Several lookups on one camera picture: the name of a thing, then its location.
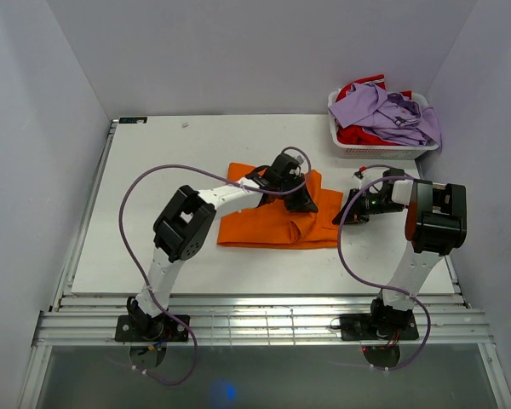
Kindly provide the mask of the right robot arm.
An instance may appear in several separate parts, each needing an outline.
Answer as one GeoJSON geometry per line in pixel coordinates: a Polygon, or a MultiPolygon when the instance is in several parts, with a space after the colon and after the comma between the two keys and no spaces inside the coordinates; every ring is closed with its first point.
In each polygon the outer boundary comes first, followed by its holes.
{"type": "Polygon", "coordinates": [[[393,277],[371,302],[366,314],[343,314],[336,327],[344,341],[417,340],[419,333],[412,299],[432,269],[467,236],[466,188],[416,179],[385,165],[380,187],[369,191],[365,167],[354,176],[360,186],[350,190],[346,203],[332,220],[338,226],[364,224],[373,215],[407,211],[404,254],[393,277]]]}

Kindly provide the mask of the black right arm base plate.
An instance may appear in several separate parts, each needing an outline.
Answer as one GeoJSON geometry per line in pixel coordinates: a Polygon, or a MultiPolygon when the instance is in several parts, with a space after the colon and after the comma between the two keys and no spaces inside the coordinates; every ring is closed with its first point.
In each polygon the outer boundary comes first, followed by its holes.
{"type": "Polygon", "coordinates": [[[343,341],[416,341],[419,332],[414,316],[405,322],[378,320],[370,314],[342,314],[339,316],[343,341]]]}

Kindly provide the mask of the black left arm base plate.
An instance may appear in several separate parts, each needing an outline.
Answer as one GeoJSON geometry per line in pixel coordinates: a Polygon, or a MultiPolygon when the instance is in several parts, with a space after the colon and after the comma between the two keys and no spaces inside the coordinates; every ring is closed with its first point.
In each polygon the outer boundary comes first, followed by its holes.
{"type": "Polygon", "coordinates": [[[124,343],[186,342],[189,315],[179,315],[182,324],[163,314],[153,319],[135,320],[130,315],[121,315],[116,324],[114,340],[124,343]]]}

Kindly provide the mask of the orange trousers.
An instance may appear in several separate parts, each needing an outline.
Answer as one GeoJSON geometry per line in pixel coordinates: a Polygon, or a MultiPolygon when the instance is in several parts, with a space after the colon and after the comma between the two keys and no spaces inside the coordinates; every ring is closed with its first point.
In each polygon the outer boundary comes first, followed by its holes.
{"type": "Polygon", "coordinates": [[[322,176],[310,172],[307,190],[316,213],[292,213],[282,200],[246,209],[221,219],[216,243],[225,247],[312,250],[335,248],[343,193],[322,188],[322,176]]]}

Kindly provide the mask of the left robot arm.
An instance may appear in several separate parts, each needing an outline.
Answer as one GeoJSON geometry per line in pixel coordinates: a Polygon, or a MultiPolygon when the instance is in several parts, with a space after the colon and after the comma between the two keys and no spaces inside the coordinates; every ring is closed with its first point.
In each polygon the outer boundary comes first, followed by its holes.
{"type": "Polygon", "coordinates": [[[281,200],[290,213],[318,210],[307,190],[310,161],[304,152],[290,156],[285,148],[270,165],[262,165],[236,181],[220,177],[219,187],[196,190],[179,187],[153,223],[153,253],[149,268],[140,268],[143,287],[127,301],[135,331],[151,341],[164,334],[171,319],[168,303],[185,262],[202,249],[212,224],[224,216],[281,200]]]}

